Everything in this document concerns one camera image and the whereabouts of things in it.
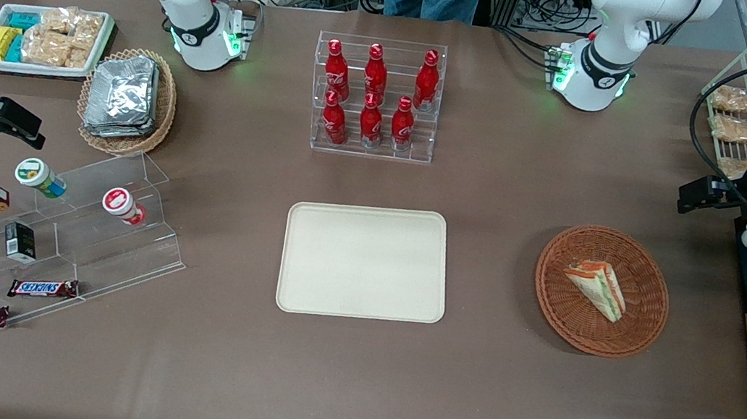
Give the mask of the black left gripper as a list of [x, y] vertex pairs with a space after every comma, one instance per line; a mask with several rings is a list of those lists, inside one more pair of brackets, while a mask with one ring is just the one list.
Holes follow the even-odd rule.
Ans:
[[698, 209], [738, 209], [747, 206], [747, 187], [724, 177], [696, 179], [680, 187], [677, 212], [687, 214]]

